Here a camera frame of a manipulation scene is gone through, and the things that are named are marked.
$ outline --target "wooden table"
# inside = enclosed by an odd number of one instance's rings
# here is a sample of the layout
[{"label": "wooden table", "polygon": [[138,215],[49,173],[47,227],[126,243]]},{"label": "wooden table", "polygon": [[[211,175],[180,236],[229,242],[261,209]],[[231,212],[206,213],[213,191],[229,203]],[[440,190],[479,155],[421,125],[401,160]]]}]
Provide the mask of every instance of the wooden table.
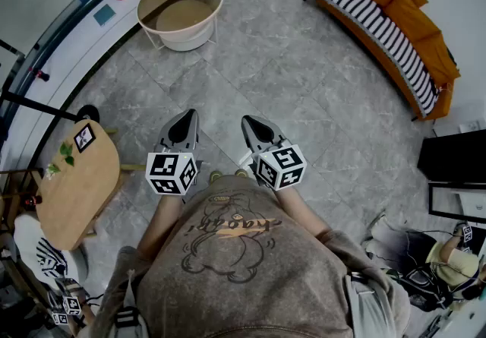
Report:
[{"label": "wooden table", "polygon": [[[79,153],[74,136],[87,124],[96,139]],[[52,163],[61,171],[51,180],[43,178],[39,189],[43,202],[36,208],[41,228],[51,245],[60,250],[73,250],[115,193],[120,160],[107,133],[91,120],[76,123],[65,143],[73,145],[74,166],[68,165],[57,152]]]}]

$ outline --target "striped blanket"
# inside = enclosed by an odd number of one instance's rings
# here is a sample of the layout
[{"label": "striped blanket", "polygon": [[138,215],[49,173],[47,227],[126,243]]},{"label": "striped blanket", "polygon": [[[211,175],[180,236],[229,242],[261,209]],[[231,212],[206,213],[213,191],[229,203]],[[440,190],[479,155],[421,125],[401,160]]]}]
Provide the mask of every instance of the striped blanket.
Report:
[{"label": "striped blanket", "polygon": [[354,21],[387,54],[411,90],[423,117],[431,113],[440,90],[409,39],[373,0],[325,0]]}]

